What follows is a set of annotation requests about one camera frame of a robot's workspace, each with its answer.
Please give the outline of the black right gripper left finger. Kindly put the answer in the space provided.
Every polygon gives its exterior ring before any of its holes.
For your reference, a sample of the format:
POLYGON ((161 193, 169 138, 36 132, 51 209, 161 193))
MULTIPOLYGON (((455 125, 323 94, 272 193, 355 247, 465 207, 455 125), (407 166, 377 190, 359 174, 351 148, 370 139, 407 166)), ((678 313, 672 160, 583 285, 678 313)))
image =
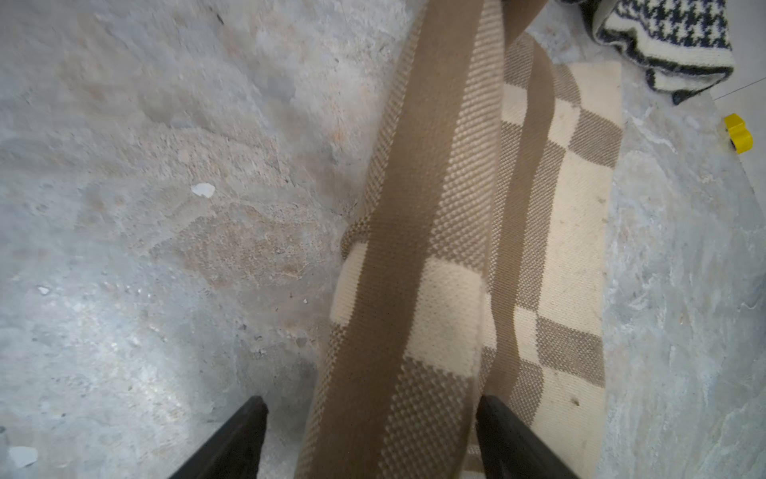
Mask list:
POLYGON ((263 399, 251 397, 170 478, 257 478, 267 417, 263 399))

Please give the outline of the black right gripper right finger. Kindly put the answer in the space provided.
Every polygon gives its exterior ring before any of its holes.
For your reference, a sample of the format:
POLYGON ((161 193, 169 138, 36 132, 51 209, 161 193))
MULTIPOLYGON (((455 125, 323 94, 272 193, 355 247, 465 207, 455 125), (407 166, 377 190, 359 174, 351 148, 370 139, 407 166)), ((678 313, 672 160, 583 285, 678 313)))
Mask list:
POLYGON ((481 397, 476 413, 476 432, 487 478, 578 478, 572 469, 496 396, 481 397))

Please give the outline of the beige plaid scarf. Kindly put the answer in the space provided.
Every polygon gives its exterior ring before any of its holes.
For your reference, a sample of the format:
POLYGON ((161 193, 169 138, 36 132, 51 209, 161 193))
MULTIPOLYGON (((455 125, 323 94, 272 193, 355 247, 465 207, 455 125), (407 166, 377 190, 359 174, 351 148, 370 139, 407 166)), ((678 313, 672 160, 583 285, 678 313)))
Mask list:
POLYGON ((602 451, 620 64, 556 65, 540 1, 430 1, 405 42, 330 312, 299 478, 487 478, 480 400, 566 469, 602 451))

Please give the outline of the black white houndstooth scarf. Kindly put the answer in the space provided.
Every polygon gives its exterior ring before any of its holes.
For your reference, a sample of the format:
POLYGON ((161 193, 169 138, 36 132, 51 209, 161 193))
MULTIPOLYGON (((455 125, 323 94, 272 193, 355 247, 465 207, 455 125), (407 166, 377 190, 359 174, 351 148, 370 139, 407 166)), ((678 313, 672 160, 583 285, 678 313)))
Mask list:
POLYGON ((735 57, 724 0, 577 1, 588 35, 646 70, 679 105, 728 80, 735 57))

